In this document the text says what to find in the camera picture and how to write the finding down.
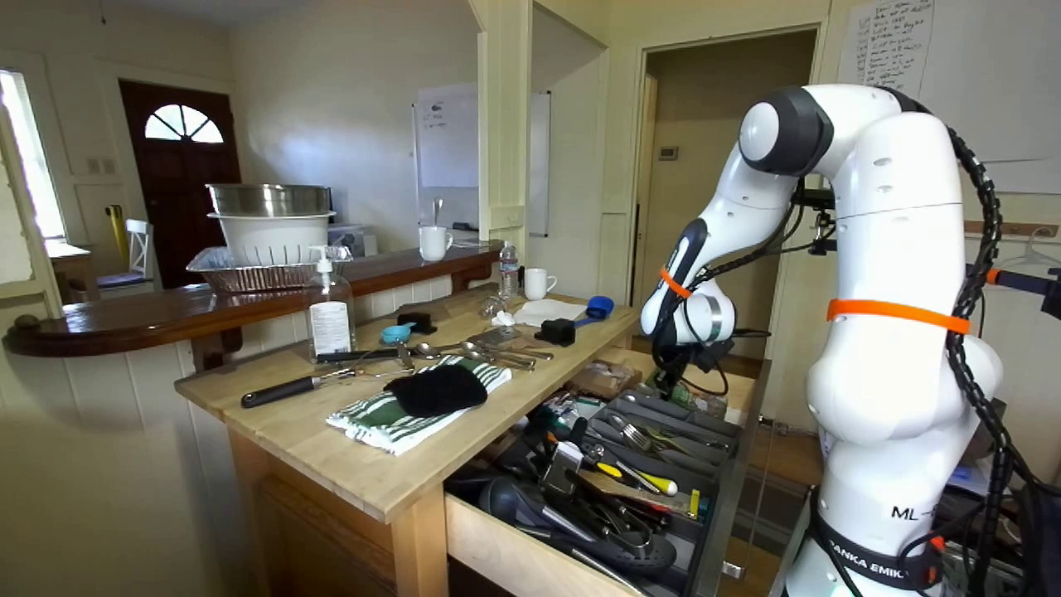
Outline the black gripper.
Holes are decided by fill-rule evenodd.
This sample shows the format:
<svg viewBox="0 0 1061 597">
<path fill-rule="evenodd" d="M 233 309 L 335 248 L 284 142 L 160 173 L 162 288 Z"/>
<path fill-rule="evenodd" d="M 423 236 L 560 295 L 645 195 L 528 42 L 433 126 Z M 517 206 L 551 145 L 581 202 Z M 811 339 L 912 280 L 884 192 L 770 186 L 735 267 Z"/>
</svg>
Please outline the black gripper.
<svg viewBox="0 0 1061 597">
<path fill-rule="evenodd" d="M 694 386 L 685 383 L 685 366 L 712 371 L 734 349 L 728 339 L 679 345 L 670 332 L 655 332 L 650 345 L 655 362 L 654 388 L 677 388 L 677 396 L 694 396 Z"/>
</svg>

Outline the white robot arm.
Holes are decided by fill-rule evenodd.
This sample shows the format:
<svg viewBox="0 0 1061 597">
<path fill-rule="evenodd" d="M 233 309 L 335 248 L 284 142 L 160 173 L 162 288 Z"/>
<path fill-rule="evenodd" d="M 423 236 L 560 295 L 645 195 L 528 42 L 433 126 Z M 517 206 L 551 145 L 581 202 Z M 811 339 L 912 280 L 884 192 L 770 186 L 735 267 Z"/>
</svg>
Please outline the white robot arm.
<svg viewBox="0 0 1061 597">
<path fill-rule="evenodd" d="M 655 351 L 728 339 L 735 309 L 710 262 L 780 234 L 807 176 L 836 202 L 836 299 L 810 370 L 826 471 L 783 597 L 938 597 L 930 517 L 1000 383 L 997 351 L 970 334 L 992 260 L 964 252 L 962 214 L 962 189 L 989 176 L 957 134 L 884 85 L 760 99 L 639 329 Z"/>
</svg>

